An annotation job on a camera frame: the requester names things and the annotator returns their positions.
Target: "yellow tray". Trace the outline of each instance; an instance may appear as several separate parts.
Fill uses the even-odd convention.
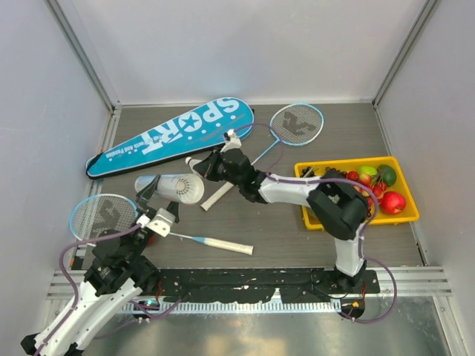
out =
[[[362,165],[370,165],[374,168],[377,168],[379,165],[389,165],[396,171],[397,179],[396,183],[393,186],[387,189],[387,191],[397,191],[406,198],[406,209],[403,212],[391,215],[385,214],[382,211],[371,221],[371,225],[386,225],[386,224],[400,224],[407,223],[410,221],[418,220],[419,210],[417,210],[414,198],[410,193],[409,187],[407,186],[406,179],[402,174],[401,167],[395,157],[386,156],[386,157],[371,157],[371,158],[358,158],[358,159],[341,159],[338,161],[320,161],[320,162],[299,162],[295,165],[295,176],[300,177],[302,172],[307,167],[315,166],[315,175],[323,176],[325,174],[325,168],[331,167],[336,168],[340,171],[356,171],[358,167]],[[307,209],[307,207],[302,207],[304,213],[304,222],[308,230],[323,230],[324,227],[320,224],[320,221],[317,217]]]

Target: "white racket handle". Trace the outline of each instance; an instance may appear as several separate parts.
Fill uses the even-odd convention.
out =
[[[226,194],[228,191],[232,189],[233,184],[230,182],[227,182],[224,184],[221,188],[219,188],[213,195],[211,195],[203,204],[201,204],[201,208],[203,208],[204,211],[208,211],[219,199],[223,197],[224,194]]]
[[[249,256],[252,256],[252,250],[254,249],[254,246],[241,245],[240,243],[230,243],[229,241],[217,240],[211,237],[207,237],[204,244],[211,247],[222,248],[223,250],[248,254]]]

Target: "metal floor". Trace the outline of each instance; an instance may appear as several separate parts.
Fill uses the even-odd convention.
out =
[[[297,162],[387,155],[371,104],[316,106],[325,116],[325,126],[320,136],[303,147],[284,146],[284,157],[272,169],[274,173],[293,176],[293,167]],[[255,121],[268,124],[272,115],[282,107],[253,105]],[[114,144],[190,109],[123,108]],[[274,138],[267,128],[256,127],[243,140],[243,151],[253,160],[272,142]],[[264,170],[269,167],[278,158],[279,149],[279,145],[274,147],[257,167]],[[138,176],[173,173],[189,173],[184,159],[106,178],[102,192],[134,198],[134,181]],[[221,184],[207,182],[205,198]],[[152,205],[165,206],[166,203],[155,200]],[[306,230],[298,206],[251,204],[233,190],[207,213],[196,205],[183,206],[180,219],[174,232],[254,245],[254,255],[250,257],[193,241],[166,237],[156,241],[144,253],[159,268],[325,267],[335,263],[333,238],[321,231]],[[422,264],[409,224],[370,227],[365,242],[366,254],[389,266]],[[88,251],[83,268],[91,265],[92,258]]]
[[[388,298],[371,298],[364,318],[379,316]],[[116,316],[100,332],[130,316]],[[394,313],[370,325],[337,314],[173,315],[134,324],[94,340],[84,356],[450,355],[431,297],[399,298]]]

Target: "white wall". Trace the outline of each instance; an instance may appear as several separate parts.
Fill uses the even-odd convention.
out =
[[[370,101],[425,1],[73,2],[121,102],[157,104]]]
[[[381,104],[393,153],[421,212],[429,258],[474,336],[475,2],[440,2]]]
[[[0,354],[38,332],[107,112],[43,1],[0,12]]]

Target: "white cylinder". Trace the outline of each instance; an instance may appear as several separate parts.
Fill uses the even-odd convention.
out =
[[[140,176],[135,180],[135,191],[146,187],[156,176]],[[205,192],[205,185],[196,174],[160,175],[155,196],[183,204],[196,204]]]

